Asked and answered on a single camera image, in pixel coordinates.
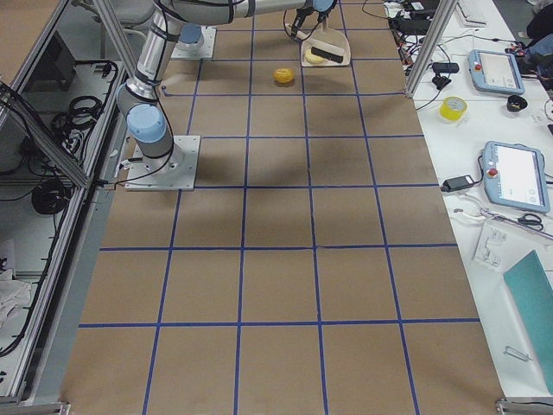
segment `blue framed tablet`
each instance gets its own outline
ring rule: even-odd
[[[550,211],[540,150],[521,144],[486,143],[484,189],[492,203],[531,212]]]
[[[475,49],[468,54],[474,87],[488,93],[522,95],[524,85],[513,54]]]

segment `white cloth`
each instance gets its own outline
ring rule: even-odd
[[[0,327],[31,301],[31,284],[12,279],[0,281]]]

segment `teal folder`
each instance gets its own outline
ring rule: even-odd
[[[553,394],[553,290],[536,251],[504,274],[536,351],[545,385]]]

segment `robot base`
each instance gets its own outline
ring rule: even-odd
[[[125,183],[127,190],[194,190],[200,154],[200,136],[175,136],[175,145],[178,145],[184,153],[184,160],[178,170],[168,174],[154,173],[139,179],[138,177],[147,175],[149,171],[142,163],[134,163],[130,166],[128,180],[137,181]],[[133,157],[142,157],[138,146],[135,148]]]
[[[212,59],[213,50],[215,49],[215,35],[217,34],[216,28],[201,27],[201,33],[204,41],[199,48],[189,47],[186,49],[179,49],[179,46],[173,49],[171,54],[172,61],[198,61],[200,59]]]

